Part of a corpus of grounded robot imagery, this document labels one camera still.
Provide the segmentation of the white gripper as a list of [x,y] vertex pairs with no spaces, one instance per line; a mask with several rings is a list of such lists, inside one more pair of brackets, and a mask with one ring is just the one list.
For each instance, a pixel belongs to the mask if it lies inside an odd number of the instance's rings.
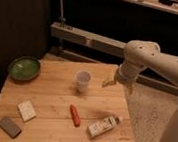
[[103,80],[101,87],[108,87],[115,84],[118,81],[120,84],[127,86],[128,94],[133,94],[133,84],[137,80],[139,73],[141,72],[140,65],[135,65],[134,63],[123,61],[122,64],[117,68],[113,79],[112,77],[107,77]]

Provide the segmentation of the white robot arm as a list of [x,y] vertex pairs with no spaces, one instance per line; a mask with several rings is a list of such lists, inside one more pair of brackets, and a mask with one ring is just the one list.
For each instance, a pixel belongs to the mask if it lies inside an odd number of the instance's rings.
[[[125,44],[124,61],[106,84],[117,83],[132,86],[138,75],[150,68],[178,86],[178,56],[162,53],[158,43],[132,40]],[[178,142],[178,109],[171,116],[159,142]]]

